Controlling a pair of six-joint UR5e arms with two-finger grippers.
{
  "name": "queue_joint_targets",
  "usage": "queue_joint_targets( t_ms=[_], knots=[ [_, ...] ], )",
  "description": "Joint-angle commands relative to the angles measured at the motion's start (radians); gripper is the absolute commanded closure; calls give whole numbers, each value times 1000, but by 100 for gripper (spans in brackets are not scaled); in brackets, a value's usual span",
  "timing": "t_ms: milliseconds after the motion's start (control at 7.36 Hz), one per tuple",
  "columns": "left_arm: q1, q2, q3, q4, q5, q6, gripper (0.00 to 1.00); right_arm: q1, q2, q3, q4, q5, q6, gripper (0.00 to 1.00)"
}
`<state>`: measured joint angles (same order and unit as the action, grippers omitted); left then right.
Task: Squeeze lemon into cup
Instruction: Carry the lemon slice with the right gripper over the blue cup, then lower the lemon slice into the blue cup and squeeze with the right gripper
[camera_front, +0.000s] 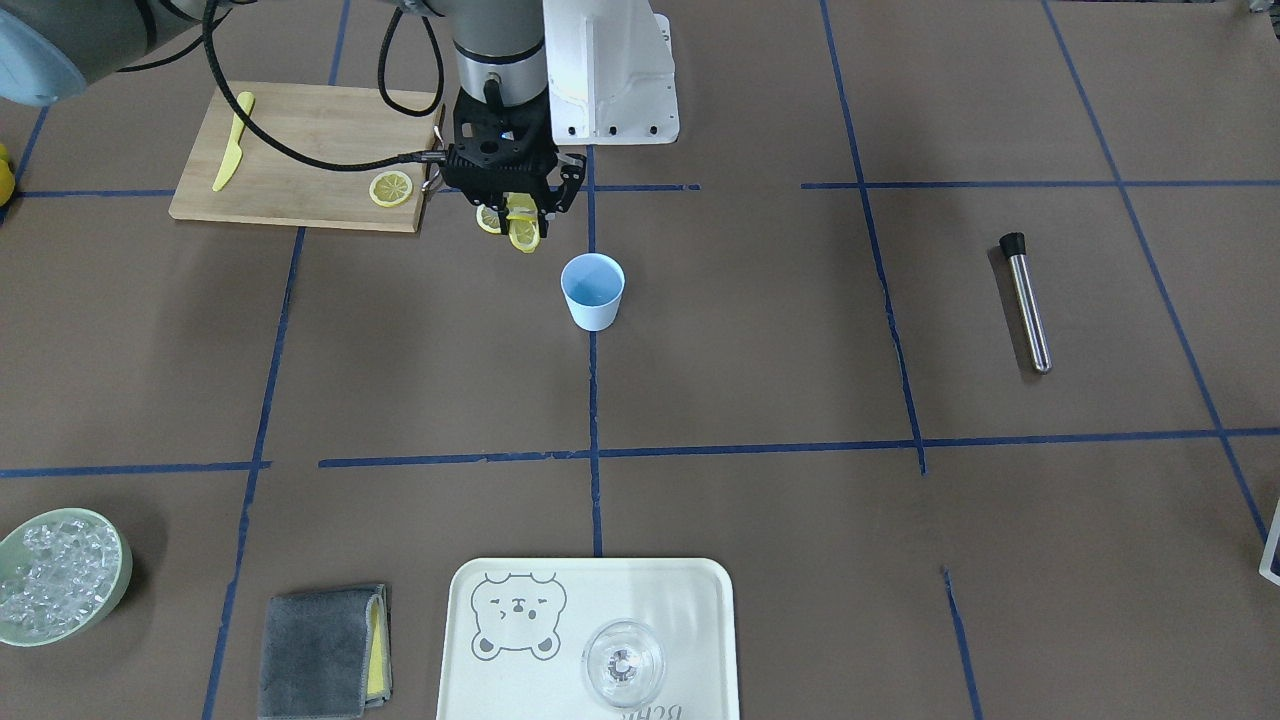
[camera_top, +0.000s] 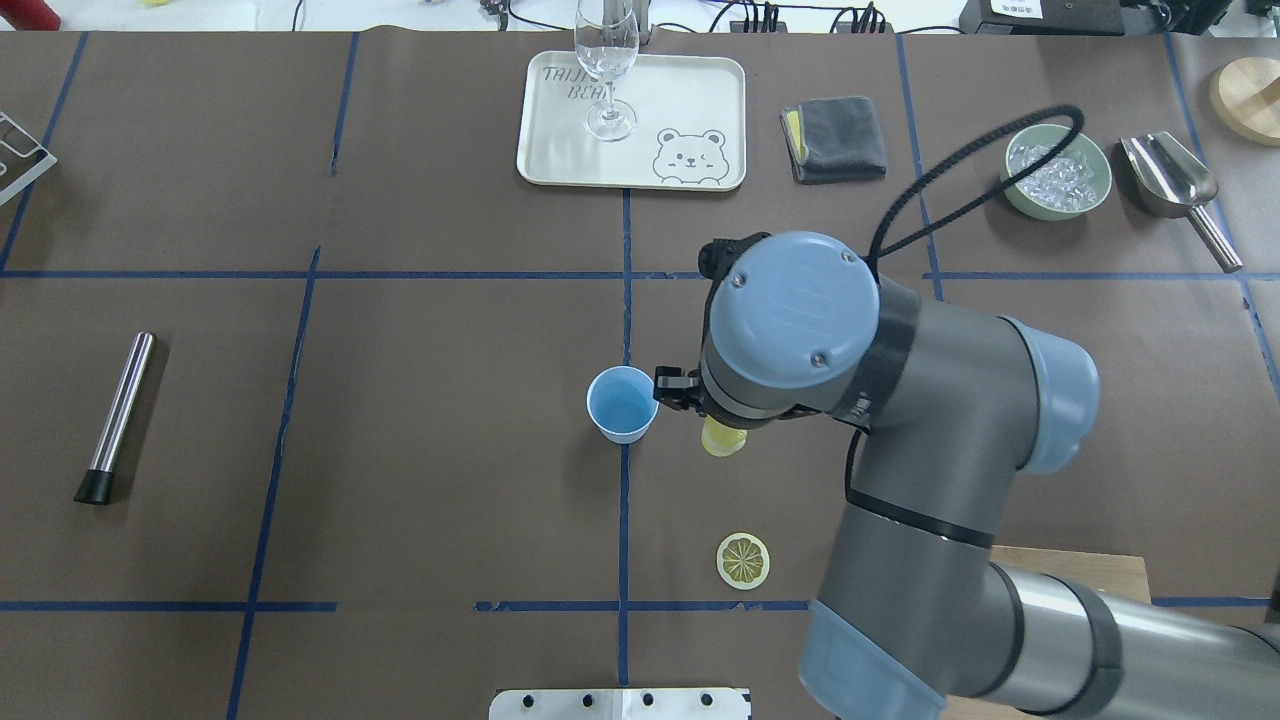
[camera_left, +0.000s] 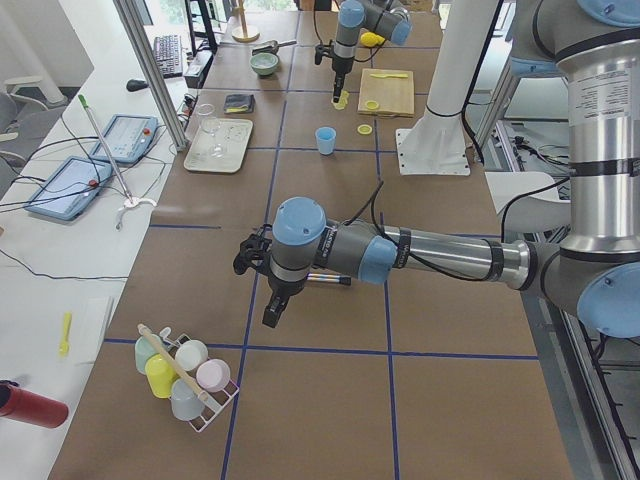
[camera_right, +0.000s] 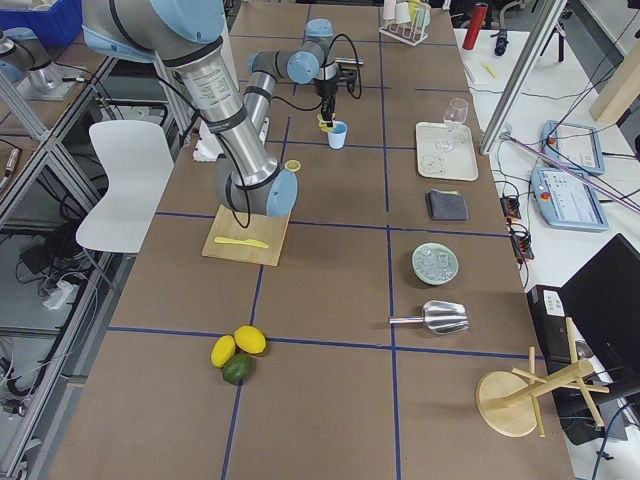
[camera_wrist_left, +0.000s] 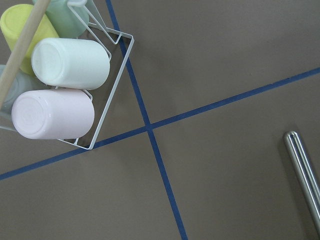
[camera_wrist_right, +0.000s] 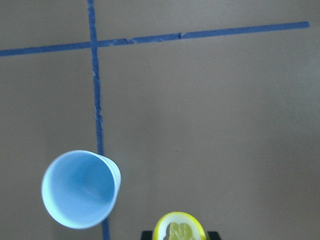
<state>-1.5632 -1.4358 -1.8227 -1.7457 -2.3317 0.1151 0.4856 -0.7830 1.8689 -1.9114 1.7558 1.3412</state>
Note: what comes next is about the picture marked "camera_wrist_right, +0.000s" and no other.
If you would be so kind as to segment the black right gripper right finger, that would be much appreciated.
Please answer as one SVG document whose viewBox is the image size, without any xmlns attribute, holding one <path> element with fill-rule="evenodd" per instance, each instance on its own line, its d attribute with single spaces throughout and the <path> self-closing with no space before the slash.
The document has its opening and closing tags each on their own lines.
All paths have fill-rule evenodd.
<svg viewBox="0 0 320 240">
<path fill-rule="evenodd" d="M 222 240 L 220 234 L 217 231 L 208 231 L 207 237 L 209 240 Z"/>
</svg>

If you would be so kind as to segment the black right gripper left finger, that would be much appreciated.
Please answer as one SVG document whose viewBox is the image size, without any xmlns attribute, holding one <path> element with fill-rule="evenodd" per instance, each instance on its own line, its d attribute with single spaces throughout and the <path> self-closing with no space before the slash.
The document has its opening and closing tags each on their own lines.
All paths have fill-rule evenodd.
<svg viewBox="0 0 320 240">
<path fill-rule="evenodd" d="M 152 230 L 144 230 L 141 233 L 141 240 L 153 240 L 154 232 Z"/>
</svg>

